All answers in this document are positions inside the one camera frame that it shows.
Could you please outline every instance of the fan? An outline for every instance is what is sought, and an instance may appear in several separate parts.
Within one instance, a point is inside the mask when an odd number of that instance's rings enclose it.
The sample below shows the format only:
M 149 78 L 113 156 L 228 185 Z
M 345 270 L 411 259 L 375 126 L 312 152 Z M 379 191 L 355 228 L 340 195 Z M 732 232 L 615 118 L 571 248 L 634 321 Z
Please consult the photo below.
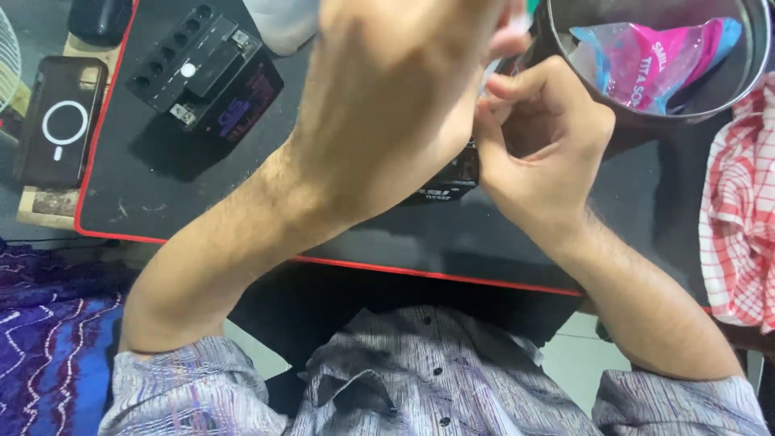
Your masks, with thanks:
M 0 8 L 0 112 L 11 102 L 21 80 L 22 55 L 19 52 L 19 41 L 8 17 Z

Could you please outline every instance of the shirt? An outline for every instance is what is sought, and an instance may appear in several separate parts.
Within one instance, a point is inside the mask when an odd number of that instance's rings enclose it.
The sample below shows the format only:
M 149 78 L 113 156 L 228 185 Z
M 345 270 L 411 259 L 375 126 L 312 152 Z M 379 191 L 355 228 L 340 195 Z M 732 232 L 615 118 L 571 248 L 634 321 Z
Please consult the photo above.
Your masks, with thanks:
M 603 374 L 592 418 L 540 368 L 527 340 L 452 310 L 360 312 L 307 363 L 295 420 L 275 413 L 250 359 L 206 337 L 141 361 L 115 357 L 99 433 L 765 435 L 744 379 L 680 382 Z

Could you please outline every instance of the hairy forearm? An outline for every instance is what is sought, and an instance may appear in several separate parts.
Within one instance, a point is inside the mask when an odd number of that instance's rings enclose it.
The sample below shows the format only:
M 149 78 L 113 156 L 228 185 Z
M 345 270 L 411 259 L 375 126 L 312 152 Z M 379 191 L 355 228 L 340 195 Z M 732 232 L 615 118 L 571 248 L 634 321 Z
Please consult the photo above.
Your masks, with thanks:
M 159 250 L 129 293 L 122 349 L 154 353 L 197 341 L 217 330 L 250 283 L 339 231 L 320 224 L 308 191 L 275 171 L 280 158 L 273 154 Z
M 678 379 L 743 376 L 722 332 L 691 296 L 597 218 L 546 251 L 587 290 L 632 363 Z

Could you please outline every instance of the magsafe ring logo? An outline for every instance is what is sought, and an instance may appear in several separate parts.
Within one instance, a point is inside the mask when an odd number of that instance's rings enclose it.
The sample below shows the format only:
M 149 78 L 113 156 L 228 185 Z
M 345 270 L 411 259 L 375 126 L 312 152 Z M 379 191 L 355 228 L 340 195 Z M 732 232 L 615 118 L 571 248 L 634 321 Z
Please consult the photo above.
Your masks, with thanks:
M 78 129 L 78 132 L 73 135 L 72 137 L 69 137 L 64 140 L 58 140 L 55 137 L 51 136 L 51 133 L 48 131 L 48 123 L 49 119 L 51 118 L 51 115 L 59 108 L 63 108 L 65 106 L 73 106 L 75 109 L 78 109 L 78 112 L 81 113 L 81 128 Z M 62 158 L 62 146 L 63 145 L 70 145 L 73 142 L 80 139 L 82 136 L 84 136 L 84 133 L 86 133 L 86 128 L 88 127 L 88 117 L 89 115 L 86 113 L 86 108 L 79 102 L 74 102 L 72 100 L 65 100 L 63 102 L 58 102 L 56 105 L 51 106 L 51 109 L 46 112 L 46 115 L 43 117 L 43 135 L 46 137 L 46 139 L 51 142 L 54 145 L 58 145 L 56 149 L 54 149 L 53 152 L 53 159 L 55 161 L 59 161 Z

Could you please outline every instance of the hand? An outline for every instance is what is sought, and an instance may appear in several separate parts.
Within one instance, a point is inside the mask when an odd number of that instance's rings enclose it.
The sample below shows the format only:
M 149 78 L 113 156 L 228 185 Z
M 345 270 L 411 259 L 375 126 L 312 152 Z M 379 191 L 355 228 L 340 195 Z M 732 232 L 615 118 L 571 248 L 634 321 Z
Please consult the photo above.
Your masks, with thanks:
M 585 224 L 614 113 L 594 102 L 557 56 L 513 78 L 493 76 L 487 90 L 491 95 L 479 101 L 474 124 L 480 184 L 507 218 L 547 249 Z M 505 119 L 502 128 L 497 115 Z
M 523 2 L 509 1 L 325 0 L 297 126 L 262 167 L 282 201 L 343 230 L 453 160 L 487 50 L 524 45 L 503 18 Z

